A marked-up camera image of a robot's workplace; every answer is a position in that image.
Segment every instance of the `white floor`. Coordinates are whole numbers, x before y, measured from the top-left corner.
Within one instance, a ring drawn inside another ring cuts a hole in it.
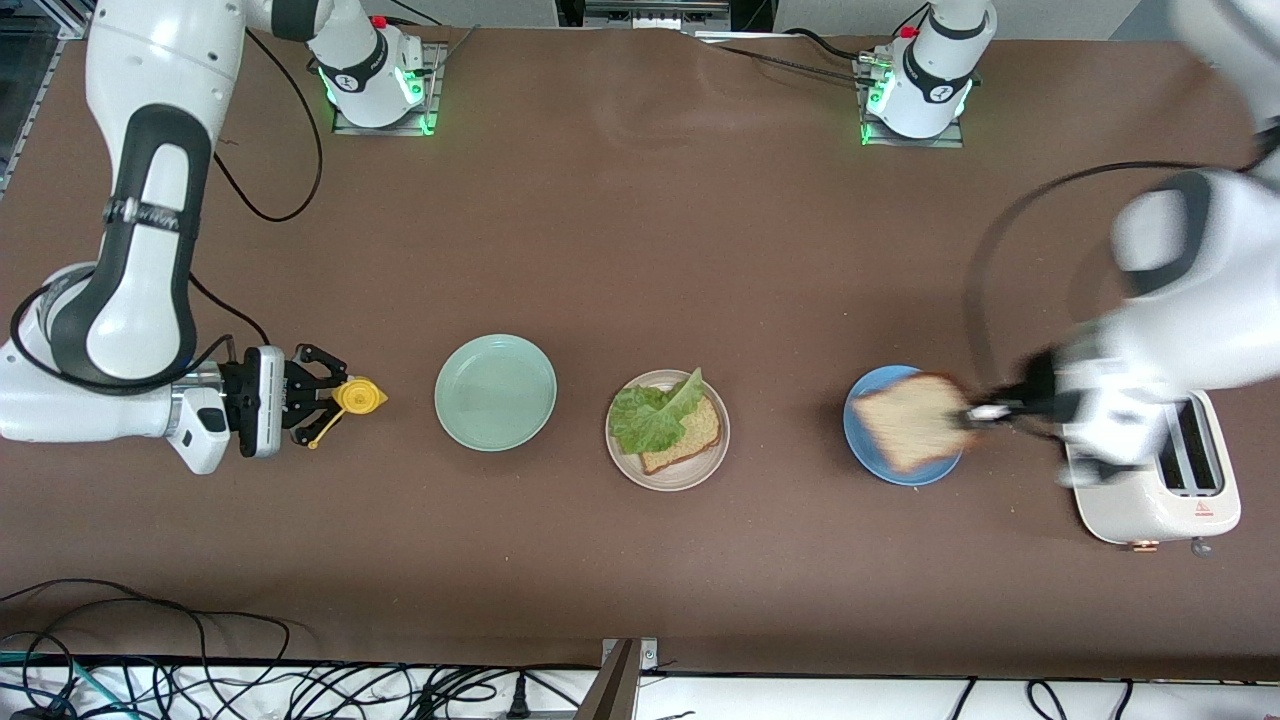
[[[234,707],[247,720],[283,720],[287,716],[291,691],[298,687],[296,678],[283,676],[287,673],[306,671],[302,667],[282,667],[273,670],[266,680],[275,683],[256,687],[244,693]],[[138,685],[137,692],[151,688],[151,670],[131,669]],[[215,678],[251,680],[260,676],[262,669],[256,667],[214,667]],[[347,692],[355,691],[372,678],[378,671],[353,676],[343,683]],[[362,698],[392,698],[410,689],[421,687],[426,670],[411,671],[412,687],[397,675],[379,683],[365,692]],[[104,667],[92,673],[101,687],[119,698],[128,698],[123,682],[123,669]],[[538,675],[567,694],[581,698],[591,683],[590,671],[540,671]],[[59,667],[38,667],[32,670],[31,685],[56,692],[67,679],[67,670]],[[198,666],[183,667],[182,682],[204,679]],[[20,684],[20,671],[17,667],[0,667],[0,683]],[[494,683],[498,691],[493,700],[477,703],[453,703],[449,716],[460,719],[498,719],[503,717],[511,706],[515,679],[508,675]],[[1051,683],[1062,702],[1069,720],[1110,720],[1124,689],[1120,683],[1105,682],[1053,682]],[[856,720],[947,720],[964,680],[888,680],[888,679],[764,679],[764,678],[644,678],[636,706],[636,720],[669,719],[692,711],[690,720],[815,720],[815,719],[856,719]],[[965,705],[964,720],[1037,720],[1039,716],[1028,705],[1024,683],[1012,680],[979,680]],[[224,696],[230,696],[238,688],[223,687]],[[311,696],[320,694],[311,691]],[[175,720],[234,720],[229,712],[216,714],[220,706],[209,685],[191,691],[204,712],[179,701],[173,708]],[[106,705],[100,691],[87,683],[79,683],[73,696],[73,703],[84,710]],[[335,694],[320,697],[307,711],[307,717],[324,715],[340,698]],[[1052,715],[1047,697],[1042,703]],[[529,683],[529,705],[534,711],[572,710],[564,701],[535,683]],[[29,707],[31,703],[22,692],[0,689],[0,717]],[[159,715],[154,703],[141,706]],[[389,702],[365,708],[367,720],[397,720],[404,711],[404,701]],[[1280,716],[1280,688],[1245,687],[1222,684],[1192,683],[1139,683],[1124,712],[1124,720],[1263,720],[1271,715]],[[129,714],[109,714],[106,717],[119,720],[138,720]],[[332,720],[365,720],[360,711],[348,707]]]

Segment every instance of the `plate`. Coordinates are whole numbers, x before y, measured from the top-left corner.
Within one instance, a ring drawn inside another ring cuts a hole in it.
[[[845,398],[845,439],[849,441],[849,448],[854,451],[858,460],[873,475],[895,486],[918,487],[936,483],[960,462],[960,454],[957,452],[946,460],[929,462],[914,473],[896,473],[876,447],[867,428],[858,419],[858,414],[854,413],[852,404],[855,397],[876,392],[877,389],[884,389],[897,380],[909,378],[919,372],[918,368],[910,365],[884,365],[883,368],[876,368],[854,383],[852,389],[849,391],[849,397]]]
[[[527,442],[556,407],[556,370],[536,345],[512,334],[457,348],[435,379],[435,415],[449,437],[498,452]]]
[[[632,379],[622,387],[657,387],[662,389],[671,389],[676,387],[676,383],[684,380],[689,377],[689,373],[684,370],[653,370],[652,373],[645,373],[639,378]],[[632,483],[645,487],[649,489],[655,489],[659,492],[676,492],[681,489],[689,489],[698,483],[712,477],[712,473],[719,468],[721,462],[724,461],[724,456],[728,455],[728,410],[724,407],[724,401],[721,400],[719,393],[716,388],[703,383],[705,388],[707,397],[710,398],[712,405],[716,406],[716,411],[721,416],[721,441],[716,443],[716,447],[699,452],[698,455],[685,460],[682,462],[676,462],[669,468],[663,468],[652,475],[644,474],[644,465],[640,464],[639,455],[627,455],[622,452],[622,447],[618,445],[617,438],[609,434],[609,414],[604,413],[604,445],[609,448],[609,457],[613,459],[613,464],[622,470],[622,474],[627,477]]]

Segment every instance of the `cable connector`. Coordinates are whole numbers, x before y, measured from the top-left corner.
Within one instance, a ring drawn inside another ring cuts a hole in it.
[[[511,698],[511,710],[507,711],[507,720],[524,720],[532,712],[529,710],[529,701],[525,700],[525,674],[516,675],[516,693]]]

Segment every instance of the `yellow tool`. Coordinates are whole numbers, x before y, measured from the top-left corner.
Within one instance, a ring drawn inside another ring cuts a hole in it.
[[[374,410],[378,410],[383,402],[387,402],[387,393],[374,384],[374,380],[361,377],[352,375],[347,382],[333,389],[333,400],[338,404],[342,410],[325,424],[324,429],[316,438],[307,443],[307,447],[315,450],[320,446],[320,441],[324,438],[329,428],[334,425],[343,415],[351,413],[352,415],[367,415]]]

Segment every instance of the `blue plate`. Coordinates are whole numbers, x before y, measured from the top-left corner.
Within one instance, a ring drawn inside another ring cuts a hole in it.
[[[877,450],[876,442],[867,433],[867,428],[863,427],[861,420],[854,413],[852,402],[855,397],[883,389],[919,372],[919,369],[910,365],[884,365],[883,368],[876,368],[854,383],[854,388],[849,391],[849,397],[845,398],[845,439],[849,441],[849,448],[854,451],[858,460],[873,475],[895,486],[914,487],[938,482],[960,462],[960,454],[957,452],[952,457],[931,462],[914,473],[895,473],[890,468],[888,461],[884,460],[884,456],[881,455],[881,451]]]

